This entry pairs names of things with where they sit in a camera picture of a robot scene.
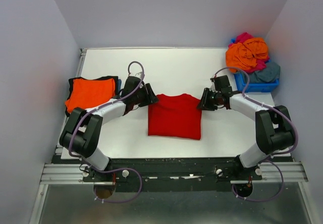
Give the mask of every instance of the red cloth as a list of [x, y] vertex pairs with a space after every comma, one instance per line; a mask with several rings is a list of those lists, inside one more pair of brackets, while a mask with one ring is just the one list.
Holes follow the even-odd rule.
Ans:
[[[246, 40], [252, 39], [252, 38], [253, 38], [252, 35], [250, 35], [248, 32], [244, 32], [244, 33], [240, 34], [239, 36], [237, 36], [236, 41], [234, 43], [231, 43], [229, 45], [229, 47], [232, 44], [236, 44], [238, 42], [244, 43]], [[265, 69], [267, 67], [266, 64], [265, 64], [265, 62], [267, 62], [269, 59], [270, 59], [269, 57], [267, 57], [266, 59], [257, 59], [256, 60], [256, 63], [257, 63], [256, 67], [254, 67], [252, 69], [249, 69], [249, 70], [245, 70], [245, 71], [248, 74], [251, 74], [251, 73], [253, 73], [254, 71], [257, 71], [257, 70], [263, 70], [263, 69]]]
[[199, 99], [189, 94], [157, 97], [159, 102], [148, 106], [148, 136], [201, 139]]

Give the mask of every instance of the crumpled orange cloth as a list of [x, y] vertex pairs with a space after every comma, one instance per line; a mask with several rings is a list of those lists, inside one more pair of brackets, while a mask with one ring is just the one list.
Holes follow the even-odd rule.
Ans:
[[256, 67], [257, 59], [267, 59], [268, 47], [264, 39], [255, 37], [246, 40], [244, 43], [232, 44], [226, 52], [226, 63], [228, 67], [237, 67], [243, 70], [250, 70]]
[[106, 103], [115, 96], [115, 90], [114, 79], [74, 79], [71, 97], [65, 101], [67, 112], [71, 113], [76, 107], [87, 109]]

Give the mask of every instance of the red shirt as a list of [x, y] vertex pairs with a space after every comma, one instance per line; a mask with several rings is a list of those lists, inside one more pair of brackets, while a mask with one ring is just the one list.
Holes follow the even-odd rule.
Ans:
[[159, 102], [148, 106], [148, 136], [201, 139], [199, 99], [189, 94], [157, 97]]

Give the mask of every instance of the gray cloth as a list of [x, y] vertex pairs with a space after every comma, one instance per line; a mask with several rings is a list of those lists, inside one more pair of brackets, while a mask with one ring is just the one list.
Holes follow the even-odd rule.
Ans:
[[[276, 79], [279, 78], [281, 72], [281, 67], [275, 62], [266, 63], [266, 68], [263, 70], [254, 71], [249, 74], [250, 84], [267, 84], [273, 83]], [[247, 83], [247, 76], [244, 74], [243, 78], [245, 83]]]

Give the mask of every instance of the pink cloth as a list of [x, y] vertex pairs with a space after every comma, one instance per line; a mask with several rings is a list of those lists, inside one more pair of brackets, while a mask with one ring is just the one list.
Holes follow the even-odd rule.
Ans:
[[[239, 36], [237, 36], [236, 38], [236, 41], [234, 43], [231, 43], [229, 44], [229, 47], [232, 45], [232, 44], [236, 44], [238, 42], [240, 43], [244, 43], [246, 40], [248, 39], [252, 39], [253, 36], [250, 35], [248, 32], [244, 32], [242, 34], [240, 34]], [[269, 57], [267, 57], [265, 60], [262, 60], [262, 59], [257, 59], [256, 63], [257, 63], [257, 66], [254, 67], [253, 69], [249, 69], [249, 70], [245, 70], [248, 74], [251, 74], [253, 73], [254, 71], [257, 71], [257, 70], [263, 70], [266, 68], [266, 63], [269, 60]]]

